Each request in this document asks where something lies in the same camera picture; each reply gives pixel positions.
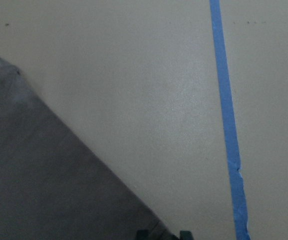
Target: blue painter's tape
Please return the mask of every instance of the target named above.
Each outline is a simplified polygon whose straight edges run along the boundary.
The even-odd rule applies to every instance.
[[[219,0],[210,0],[212,15],[214,46],[216,54],[219,92],[222,106],[227,161],[233,199],[234,221],[237,240],[250,240],[248,233],[248,213],[244,181],[240,174],[241,161],[239,155],[235,115],[229,80],[228,64],[225,50],[223,24]]]

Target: gray cloth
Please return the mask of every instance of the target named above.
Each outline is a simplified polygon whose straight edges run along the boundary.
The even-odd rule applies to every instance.
[[[139,229],[168,239],[18,72],[0,59],[0,240],[131,240]]]

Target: white floor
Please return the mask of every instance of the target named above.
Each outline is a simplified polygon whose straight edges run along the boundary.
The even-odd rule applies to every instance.
[[[288,239],[288,1],[222,17],[250,233]],[[235,239],[208,0],[0,0],[0,56],[171,231]]]

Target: blue tape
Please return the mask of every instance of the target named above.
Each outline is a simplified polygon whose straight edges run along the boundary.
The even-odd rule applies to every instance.
[[[210,0],[219,92],[222,106],[227,162],[233,199],[237,240],[250,240],[244,181],[240,174],[241,161],[238,147],[235,114],[229,80],[225,40],[219,0]]]

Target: gray fabric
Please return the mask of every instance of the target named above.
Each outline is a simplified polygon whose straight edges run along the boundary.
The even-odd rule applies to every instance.
[[[131,240],[138,229],[170,237],[0,59],[0,240]]]

